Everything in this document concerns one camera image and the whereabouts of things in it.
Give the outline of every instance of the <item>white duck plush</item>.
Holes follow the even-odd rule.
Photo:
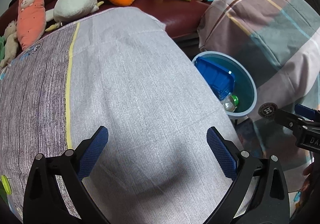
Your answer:
[[[71,22],[93,13],[103,3],[98,3],[98,0],[58,0],[54,9],[46,11],[46,21],[54,19],[57,23],[45,31],[55,30],[61,27],[62,22]]]

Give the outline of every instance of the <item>sofa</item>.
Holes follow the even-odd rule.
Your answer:
[[[100,6],[101,12],[106,9],[114,8],[108,0]],[[8,10],[0,17],[0,35],[3,35],[7,25],[18,17],[18,0],[16,0]],[[53,9],[57,0],[44,0],[46,10]],[[196,29],[199,25],[200,19],[210,3],[198,2],[191,0],[191,2],[181,0],[135,0],[132,7],[137,7],[140,10],[156,17],[161,22],[166,24],[166,32],[168,35],[178,40],[191,39],[196,36]]]

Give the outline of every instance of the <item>silver screw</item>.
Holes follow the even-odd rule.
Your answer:
[[[36,155],[36,160],[40,160],[42,158],[42,154],[37,154]]]
[[[276,156],[271,156],[271,159],[272,159],[272,161],[278,161],[278,157],[276,157]]]
[[[66,156],[70,157],[73,155],[73,150],[72,149],[68,149],[65,153]]]
[[[243,157],[249,157],[249,153],[248,153],[247,151],[242,151],[242,152],[241,152],[241,155],[242,155]]]

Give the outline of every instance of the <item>blue plastic bucket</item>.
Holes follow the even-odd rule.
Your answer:
[[[232,57],[214,51],[206,51],[198,54],[193,58],[192,63],[195,64],[197,57],[205,57],[226,69],[230,70],[235,75],[235,88],[232,94],[239,99],[239,105],[235,112],[228,112],[230,119],[240,119],[248,115],[257,103],[257,89],[252,77],[248,71]]]

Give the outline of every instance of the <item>yellow duck foot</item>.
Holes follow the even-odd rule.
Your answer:
[[[48,27],[48,28],[45,30],[45,32],[51,32],[51,31],[54,31],[54,30],[56,30],[56,29],[58,29],[58,28],[60,28],[60,27],[62,27],[62,22],[57,22],[57,23],[51,25],[50,27]]]
[[[100,7],[104,2],[98,2],[97,6]]]

